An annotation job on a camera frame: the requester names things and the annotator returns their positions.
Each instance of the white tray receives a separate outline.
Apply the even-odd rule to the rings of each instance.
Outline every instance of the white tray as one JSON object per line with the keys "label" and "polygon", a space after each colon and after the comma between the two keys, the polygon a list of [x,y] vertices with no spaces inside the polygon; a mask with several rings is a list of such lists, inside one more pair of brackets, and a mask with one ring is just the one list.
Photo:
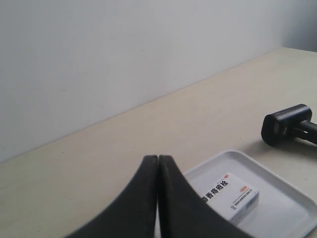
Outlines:
{"label": "white tray", "polygon": [[258,206],[238,225],[256,238],[303,238],[317,225],[317,205],[246,154],[228,150],[185,173],[198,194],[226,172],[260,190]]}

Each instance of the beige table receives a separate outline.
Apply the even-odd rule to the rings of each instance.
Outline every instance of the beige table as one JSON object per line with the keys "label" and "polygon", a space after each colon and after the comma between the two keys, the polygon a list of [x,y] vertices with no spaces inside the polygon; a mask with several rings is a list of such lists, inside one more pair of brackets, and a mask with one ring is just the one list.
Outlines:
{"label": "beige table", "polygon": [[282,48],[2,163],[0,237],[73,231],[109,205],[146,154],[171,154],[186,171],[238,149],[317,201],[317,147],[271,148],[260,136],[265,114],[298,103],[317,113],[317,53]]}

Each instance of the tray rim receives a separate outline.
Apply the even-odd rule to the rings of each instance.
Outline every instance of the tray rim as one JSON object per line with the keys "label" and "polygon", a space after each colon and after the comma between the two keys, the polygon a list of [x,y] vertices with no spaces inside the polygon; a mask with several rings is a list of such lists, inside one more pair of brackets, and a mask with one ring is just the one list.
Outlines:
{"label": "tray rim", "polygon": [[253,159],[252,157],[250,157],[249,155],[243,153],[242,151],[239,150],[234,150],[234,149],[228,149],[228,150],[224,150],[222,152],[219,152],[218,154],[210,157],[209,159],[206,159],[205,161],[202,161],[201,163],[199,163],[198,165],[192,167],[191,169],[187,170],[184,173],[184,177],[187,179],[187,175],[194,172],[195,170],[197,170],[199,167],[208,164],[210,161],[216,159],[217,157],[226,154],[226,153],[238,153],[240,155],[242,155],[245,159],[248,159],[249,161],[251,161],[252,163],[256,164],[257,166],[261,167],[263,170],[265,170],[266,172],[268,172],[269,174],[271,174],[273,177],[275,177],[276,179],[281,180],[283,183],[287,184],[289,187],[291,187],[292,189],[296,190],[297,192],[299,192],[300,194],[302,194],[304,197],[306,197],[315,207],[315,212],[313,213],[315,215],[315,217],[313,219],[309,219],[311,220],[311,223],[309,226],[307,226],[305,229],[302,229],[302,233],[299,233],[297,238],[304,238],[305,236],[307,236],[316,226],[317,226],[317,202],[315,202],[309,195],[307,195],[306,193],[302,192],[299,188],[297,188],[296,186],[292,185],[291,183],[289,183],[288,181],[286,181],[285,179],[283,179],[281,176],[279,176],[278,174],[274,173],[273,171],[271,171],[269,168],[265,167],[264,165],[262,165],[261,163],[259,163],[258,161],[256,161],[255,159]]}

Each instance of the white box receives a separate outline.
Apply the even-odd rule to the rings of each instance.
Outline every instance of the white box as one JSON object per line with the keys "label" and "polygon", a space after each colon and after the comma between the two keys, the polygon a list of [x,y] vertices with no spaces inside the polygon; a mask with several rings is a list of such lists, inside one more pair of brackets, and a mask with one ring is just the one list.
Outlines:
{"label": "white box", "polygon": [[224,174],[202,199],[234,225],[239,224],[259,203],[260,192],[231,173]]}

